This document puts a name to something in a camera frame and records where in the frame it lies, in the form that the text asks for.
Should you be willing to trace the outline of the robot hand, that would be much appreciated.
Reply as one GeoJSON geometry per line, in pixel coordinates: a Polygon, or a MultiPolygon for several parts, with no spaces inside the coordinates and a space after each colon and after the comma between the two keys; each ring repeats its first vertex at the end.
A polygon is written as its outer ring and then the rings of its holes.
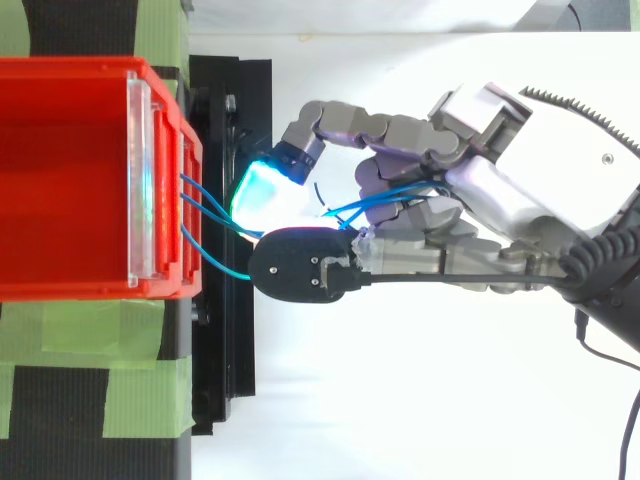
{"type": "Polygon", "coordinates": [[[581,102],[461,86],[424,119],[312,101],[231,198],[253,285],[331,303],[381,283],[605,287],[639,259],[639,146],[581,102]]]}

